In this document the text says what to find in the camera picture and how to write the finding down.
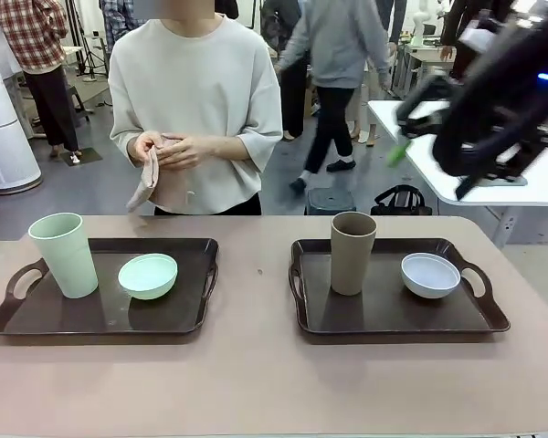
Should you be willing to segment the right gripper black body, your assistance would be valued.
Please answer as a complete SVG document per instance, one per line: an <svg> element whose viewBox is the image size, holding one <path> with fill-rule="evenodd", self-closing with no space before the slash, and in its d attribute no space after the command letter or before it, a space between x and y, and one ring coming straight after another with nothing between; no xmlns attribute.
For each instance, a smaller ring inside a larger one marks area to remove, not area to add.
<svg viewBox="0 0 548 438"><path fill-rule="evenodd" d="M548 8L513 12L506 22L482 12L463 35L480 55L450 99L437 134L437 163L454 175L461 147L472 148L494 136L519 141L530 133L548 133Z"/></svg>

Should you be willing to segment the beige pink cloth mat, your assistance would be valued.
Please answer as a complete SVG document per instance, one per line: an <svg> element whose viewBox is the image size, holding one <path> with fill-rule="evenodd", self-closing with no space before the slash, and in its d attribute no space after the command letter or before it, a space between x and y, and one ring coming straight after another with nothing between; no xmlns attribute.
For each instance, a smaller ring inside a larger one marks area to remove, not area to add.
<svg viewBox="0 0 548 438"><path fill-rule="evenodd" d="M189 189L184 172L168 170L159 165L158 151L154 143L147 151L147 160L142 163L139 185L126 207L134 212L145 202L172 214L185 209L194 198L195 193Z"/></svg>

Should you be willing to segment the light green bowl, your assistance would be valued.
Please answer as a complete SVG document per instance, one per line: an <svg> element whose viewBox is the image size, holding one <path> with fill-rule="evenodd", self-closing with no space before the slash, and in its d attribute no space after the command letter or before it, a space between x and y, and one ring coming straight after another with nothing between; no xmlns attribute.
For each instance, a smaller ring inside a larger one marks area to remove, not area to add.
<svg viewBox="0 0 548 438"><path fill-rule="evenodd" d="M153 300L169 292L177 275L178 265L171 256L138 255L121 267L118 282L130 297Z"/></svg>

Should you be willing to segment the tall light green cup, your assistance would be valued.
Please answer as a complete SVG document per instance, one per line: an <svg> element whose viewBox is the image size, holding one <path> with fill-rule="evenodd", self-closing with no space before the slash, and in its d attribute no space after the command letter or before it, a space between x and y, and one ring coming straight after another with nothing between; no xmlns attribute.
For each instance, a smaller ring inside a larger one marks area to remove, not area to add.
<svg viewBox="0 0 548 438"><path fill-rule="evenodd" d="M99 280L80 215L45 216L32 223L27 233L66 298L83 298L97 289Z"/></svg>

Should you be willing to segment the person's left forearm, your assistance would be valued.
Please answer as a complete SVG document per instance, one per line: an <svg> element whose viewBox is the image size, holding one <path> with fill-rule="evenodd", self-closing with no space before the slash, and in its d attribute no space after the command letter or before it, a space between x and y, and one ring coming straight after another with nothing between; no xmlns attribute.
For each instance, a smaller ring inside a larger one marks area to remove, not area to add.
<svg viewBox="0 0 548 438"><path fill-rule="evenodd" d="M211 157L232 162L249 159L245 143L239 137L208 137L207 154Z"/></svg>

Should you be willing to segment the dark brown serving tray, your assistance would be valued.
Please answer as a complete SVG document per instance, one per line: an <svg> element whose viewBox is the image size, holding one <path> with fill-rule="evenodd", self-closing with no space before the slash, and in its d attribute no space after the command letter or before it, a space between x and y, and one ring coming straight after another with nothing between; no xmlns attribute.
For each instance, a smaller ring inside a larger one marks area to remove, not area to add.
<svg viewBox="0 0 548 438"><path fill-rule="evenodd" d="M89 244L98 289L66 298L44 260L23 266L0 305L0 336L184 336L203 325L218 275L215 239L91 238ZM175 284L154 300L131 298L118 281L120 269L150 253L177 262Z"/></svg>
<svg viewBox="0 0 548 438"><path fill-rule="evenodd" d="M402 260L414 253L441 256L459 272L473 272L483 294L462 278L447 297L418 296L401 275ZM376 240L363 290L353 297L331 288L330 240L297 240L291 246L289 283L298 325L314 342L480 342L511 327L487 274L445 238Z"/></svg>

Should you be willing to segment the black floor mat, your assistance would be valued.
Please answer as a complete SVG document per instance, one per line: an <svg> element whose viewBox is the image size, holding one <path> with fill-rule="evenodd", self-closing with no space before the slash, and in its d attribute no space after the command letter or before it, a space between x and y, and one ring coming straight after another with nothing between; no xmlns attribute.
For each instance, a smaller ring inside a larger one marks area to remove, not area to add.
<svg viewBox="0 0 548 438"><path fill-rule="evenodd" d="M69 167L79 166L82 164L88 164L102 160L102 157L93 148L85 148L83 150L80 150L79 153L74 154L65 151L60 153L58 157Z"/></svg>

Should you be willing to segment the person's left hand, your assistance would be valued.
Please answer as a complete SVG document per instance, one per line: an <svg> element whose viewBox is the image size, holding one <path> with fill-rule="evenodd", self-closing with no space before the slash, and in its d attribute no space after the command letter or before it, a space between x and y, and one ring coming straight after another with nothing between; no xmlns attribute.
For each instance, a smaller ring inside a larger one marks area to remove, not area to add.
<svg viewBox="0 0 548 438"><path fill-rule="evenodd" d="M185 137L166 140L156 152L159 167L163 170L184 171L192 169L211 155L212 146L207 137Z"/></svg>

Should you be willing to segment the person's right hand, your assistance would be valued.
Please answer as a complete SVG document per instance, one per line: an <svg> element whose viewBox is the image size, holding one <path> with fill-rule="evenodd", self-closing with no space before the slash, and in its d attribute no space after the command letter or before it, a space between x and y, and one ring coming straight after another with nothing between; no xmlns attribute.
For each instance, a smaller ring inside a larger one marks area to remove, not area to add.
<svg viewBox="0 0 548 438"><path fill-rule="evenodd" d="M157 131L145 131L137 136L137 145L141 161L132 162L135 166L144 165L148 161L149 151L154 147L162 147L164 138Z"/></svg>

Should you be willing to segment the white background table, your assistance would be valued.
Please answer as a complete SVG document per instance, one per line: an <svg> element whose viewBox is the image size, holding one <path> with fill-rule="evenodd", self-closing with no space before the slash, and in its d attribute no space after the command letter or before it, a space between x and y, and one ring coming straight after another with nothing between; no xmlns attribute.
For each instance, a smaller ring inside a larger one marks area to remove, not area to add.
<svg viewBox="0 0 548 438"><path fill-rule="evenodd" d="M525 184L517 182L484 182L461 200L455 191L460 179L442 172L432 156L430 135L417 138L406 149L406 157L424 179L438 200L456 206L502 207L492 242L499 248L506 245L512 230L525 208L548 207L548 149L523 173Z"/></svg>

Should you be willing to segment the black bag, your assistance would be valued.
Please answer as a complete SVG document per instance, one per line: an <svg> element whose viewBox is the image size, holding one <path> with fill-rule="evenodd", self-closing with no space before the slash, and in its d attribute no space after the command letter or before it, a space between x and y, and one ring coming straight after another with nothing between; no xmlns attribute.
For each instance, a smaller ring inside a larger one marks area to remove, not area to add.
<svg viewBox="0 0 548 438"><path fill-rule="evenodd" d="M432 209L426 205L424 195L414 186L396 185L374 199L371 216L430 216Z"/></svg>

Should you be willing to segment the person in grey hoodie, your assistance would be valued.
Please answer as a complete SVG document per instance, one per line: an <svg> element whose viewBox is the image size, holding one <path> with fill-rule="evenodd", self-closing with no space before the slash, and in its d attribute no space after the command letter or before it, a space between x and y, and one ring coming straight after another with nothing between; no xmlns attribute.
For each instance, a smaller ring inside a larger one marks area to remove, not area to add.
<svg viewBox="0 0 548 438"><path fill-rule="evenodd" d="M373 64L380 86L388 87L388 46L375 0L308 0L275 71L281 73L305 54L310 55L320 109L304 168L290 184L295 194L304 193L332 144L339 159L327 171L355 167L346 109L363 83L366 62Z"/></svg>

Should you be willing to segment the person in dark clothes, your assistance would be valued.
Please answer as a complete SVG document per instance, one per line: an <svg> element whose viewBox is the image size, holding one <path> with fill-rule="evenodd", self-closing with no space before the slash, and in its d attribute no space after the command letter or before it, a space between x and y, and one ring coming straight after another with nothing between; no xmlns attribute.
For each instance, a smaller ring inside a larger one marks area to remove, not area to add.
<svg viewBox="0 0 548 438"><path fill-rule="evenodd" d="M302 0L263 0L260 8L260 34L277 53L277 60L290 41L302 15ZM285 69L280 78L283 140L292 141L303 133L307 87L306 56Z"/></svg>

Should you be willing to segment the dark teal plastic stool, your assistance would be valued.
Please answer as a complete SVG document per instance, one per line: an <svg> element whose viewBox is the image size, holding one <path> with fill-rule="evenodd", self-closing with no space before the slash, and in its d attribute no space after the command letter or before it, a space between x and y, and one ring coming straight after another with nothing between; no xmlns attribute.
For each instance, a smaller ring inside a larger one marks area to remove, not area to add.
<svg viewBox="0 0 548 438"><path fill-rule="evenodd" d="M305 215L335 216L343 212L355 211L352 194L341 188L312 188L306 192Z"/></svg>

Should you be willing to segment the white bowl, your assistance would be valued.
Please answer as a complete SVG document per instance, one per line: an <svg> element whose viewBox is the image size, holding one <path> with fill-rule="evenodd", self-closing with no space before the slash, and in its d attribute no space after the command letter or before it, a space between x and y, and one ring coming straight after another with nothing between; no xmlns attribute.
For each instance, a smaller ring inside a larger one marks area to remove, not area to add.
<svg viewBox="0 0 548 438"><path fill-rule="evenodd" d="M401 262L405 286L418 297L441 299L460 284L459 270L447 259L429 253L413 253Z"/></svg>

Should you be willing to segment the tall brown cup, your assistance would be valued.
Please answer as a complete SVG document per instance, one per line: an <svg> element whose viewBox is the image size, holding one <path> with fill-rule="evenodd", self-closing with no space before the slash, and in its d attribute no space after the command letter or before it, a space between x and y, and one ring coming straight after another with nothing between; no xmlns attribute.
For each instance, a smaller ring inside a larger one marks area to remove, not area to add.
<svg viewBox="0 0 548 438"><path fill-rule="evenodd" d="M360 212L336 214L331 223L331 287L343 296L362 291L377 231L375 220Z"/></svg>

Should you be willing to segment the person in cream sweater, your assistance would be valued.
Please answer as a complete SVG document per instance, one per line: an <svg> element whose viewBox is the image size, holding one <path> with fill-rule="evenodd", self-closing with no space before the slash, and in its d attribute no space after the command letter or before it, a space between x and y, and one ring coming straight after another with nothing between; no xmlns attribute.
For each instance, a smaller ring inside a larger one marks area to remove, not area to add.
<svg viewBox="0 0 548 438"><path fill-rule="evenodd" d="M111 52L111 140L239 137L249 159L207 157L184 171L193 201L176 214L259 215L261 176L282 137L280 88L263 38L219 14L215 0L134 0L146 23ZM168 213L153 204L157 214Z"/></svg>

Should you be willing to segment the person in blue plaid shirt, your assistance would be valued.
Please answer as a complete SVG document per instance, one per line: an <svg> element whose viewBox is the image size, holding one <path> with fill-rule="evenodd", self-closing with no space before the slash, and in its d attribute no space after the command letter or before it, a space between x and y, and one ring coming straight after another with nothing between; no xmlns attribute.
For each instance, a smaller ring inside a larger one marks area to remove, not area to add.
<svg viewBox="0 0 548 438"><path fill-rule="evenodd" d="M106 54L111 55L115 43L138 28L143 21L134 13L133 0L99 0L106 33Z"/></svg>

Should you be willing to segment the black tripod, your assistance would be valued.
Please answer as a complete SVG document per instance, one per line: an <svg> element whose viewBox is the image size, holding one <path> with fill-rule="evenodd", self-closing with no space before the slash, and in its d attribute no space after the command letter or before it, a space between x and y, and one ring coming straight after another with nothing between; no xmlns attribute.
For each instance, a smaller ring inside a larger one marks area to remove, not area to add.
<svg viewBox="0 0 548 438"><path fill-rule="evenodd" d="M82 55L78 61L78 76L84 82L95 82L98 78L107 78L109 66L106 55L106 43L98 31L86 34L79 28Z"/></svg>

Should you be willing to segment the black metal stool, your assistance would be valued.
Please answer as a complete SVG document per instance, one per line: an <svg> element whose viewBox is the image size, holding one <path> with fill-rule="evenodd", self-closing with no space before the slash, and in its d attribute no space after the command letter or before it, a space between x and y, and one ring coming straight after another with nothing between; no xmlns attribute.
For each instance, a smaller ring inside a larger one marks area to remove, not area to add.
<svg viewBox="0 0 548 438"><path fill-rule="evenodd" d="M79 127L82 120L90 123L90 114L93 113L93 110L85 106L82 98L79 95L79 92L77 91L77 88L67 83L66 90L68 95L68 103L71 108L71 115L75 127Z"/></svg>

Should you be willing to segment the person in red plaid shirt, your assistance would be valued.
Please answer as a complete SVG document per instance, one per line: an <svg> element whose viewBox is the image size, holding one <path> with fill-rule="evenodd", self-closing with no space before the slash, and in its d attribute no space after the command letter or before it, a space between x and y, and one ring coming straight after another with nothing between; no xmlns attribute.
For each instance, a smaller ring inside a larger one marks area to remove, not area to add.
<svg viewBox="0 0 548 438"><path fill-rule="evenodd" d="M61 148L77 164L79 149L73 110L68 96L61 40L67 35L67 18L58 0L0 0L0 27L26 85L56 158Z"/></svg>

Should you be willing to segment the white air purifier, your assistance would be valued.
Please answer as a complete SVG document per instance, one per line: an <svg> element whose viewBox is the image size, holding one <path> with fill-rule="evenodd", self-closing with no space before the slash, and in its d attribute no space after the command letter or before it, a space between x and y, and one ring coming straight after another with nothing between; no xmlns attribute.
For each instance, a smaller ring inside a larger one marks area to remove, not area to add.
<svg viewBox="0 0 548 438"><path fill-rule="evenodd" d="M0 195L31 190L42 172L0 75Z"/></svg>

